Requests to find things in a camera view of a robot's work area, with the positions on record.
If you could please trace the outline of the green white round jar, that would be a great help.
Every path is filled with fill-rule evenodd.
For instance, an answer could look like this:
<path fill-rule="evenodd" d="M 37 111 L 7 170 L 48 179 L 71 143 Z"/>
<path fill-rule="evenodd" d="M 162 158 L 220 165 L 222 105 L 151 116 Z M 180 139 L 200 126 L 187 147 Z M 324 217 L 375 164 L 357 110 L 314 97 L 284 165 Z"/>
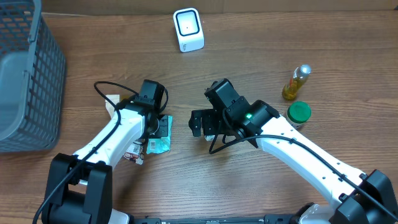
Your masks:
<path fill-rule="evenodd" d="M 286 119 L 294 128 L 299 128 L 310 119 L 311 115 L 312 109 L 307 103 L 296 101 L 287 109 Z"/>

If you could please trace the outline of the brown Pantree snack pouch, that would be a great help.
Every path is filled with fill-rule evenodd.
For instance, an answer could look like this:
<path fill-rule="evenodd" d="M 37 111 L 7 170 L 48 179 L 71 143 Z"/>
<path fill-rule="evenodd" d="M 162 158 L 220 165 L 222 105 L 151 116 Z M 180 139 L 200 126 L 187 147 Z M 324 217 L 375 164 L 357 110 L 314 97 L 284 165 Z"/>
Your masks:
<path fill-rule="evenodd" d="M 115 105 L 121 102 L 124 99 L 128 99 L 127 95 L 106 95 Z M 107 100 L 105 101 L 105 107 L 108 111 L 110 117 L 112 118 L 114 115 L 114 107 Z M 144 147 L 142 145 L 141 140 L 134 141 L 126 150 L 123 157 L 128 159 L 129 161 L 134 162 L 138 165 L 143 165 L 144 163 Z"/>

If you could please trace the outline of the teal white carton pack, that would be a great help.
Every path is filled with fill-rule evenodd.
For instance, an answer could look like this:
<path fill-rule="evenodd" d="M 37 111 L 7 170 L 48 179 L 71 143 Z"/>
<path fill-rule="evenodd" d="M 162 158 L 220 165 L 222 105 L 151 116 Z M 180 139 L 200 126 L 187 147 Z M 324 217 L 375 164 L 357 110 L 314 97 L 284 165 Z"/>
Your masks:
<path fill-rule="evenodd" d="M 207 141 L 212 141 L 212 140 L 214 140 L 214 138 L 215 138 L 215 135 L 205 136 L 205 139 Z"/>

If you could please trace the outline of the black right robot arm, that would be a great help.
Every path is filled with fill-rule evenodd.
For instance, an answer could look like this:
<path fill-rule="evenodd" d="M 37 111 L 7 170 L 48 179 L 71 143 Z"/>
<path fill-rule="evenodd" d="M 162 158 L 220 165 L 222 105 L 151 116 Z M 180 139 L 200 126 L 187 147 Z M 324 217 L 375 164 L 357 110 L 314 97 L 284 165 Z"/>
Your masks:
<path fill-rule="evenodd" d="M 300 134 L 276 109 L 262 100 L 249 104 L 227 79 L 206 89 L 211 109 L 193 110 L 188 125 L 201 135 L 234 140 L 209 148 L 210 154 L 240 142 L 272 154 L 311 184 L 328 202 L 308 203 L 289 223 L 397 223 L 397 200 L 390 179 L 338 160 Z"/>

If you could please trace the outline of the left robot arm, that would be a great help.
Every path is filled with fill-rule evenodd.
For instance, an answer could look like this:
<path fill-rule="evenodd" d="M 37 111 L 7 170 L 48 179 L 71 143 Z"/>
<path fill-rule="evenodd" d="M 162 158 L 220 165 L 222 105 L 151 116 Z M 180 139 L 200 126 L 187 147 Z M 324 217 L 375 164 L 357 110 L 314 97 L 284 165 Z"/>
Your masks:
<path fill-rule="evenodd" d="M 111 103 L 113 117 L 86 146 L 52 159 L 45 198 L 33 222 L 134 223 L 133 215 L 113 207 L 113 170 L 131 145 L 147 142 L 158 131 L 168 99 L 163 85 L 144 80 L 139 92 Z"/>

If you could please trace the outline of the teal white packet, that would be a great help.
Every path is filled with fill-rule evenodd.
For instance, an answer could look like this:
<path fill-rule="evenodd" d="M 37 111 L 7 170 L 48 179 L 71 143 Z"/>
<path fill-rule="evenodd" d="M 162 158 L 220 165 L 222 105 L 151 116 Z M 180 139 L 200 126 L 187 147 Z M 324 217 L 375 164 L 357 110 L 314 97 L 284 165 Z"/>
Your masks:
<path fill-rule="evenodd" d="M 170 151 L 173 117 L 162 115 L 158 130 L 148 138 L 147 154 L 161 154 Z"/>

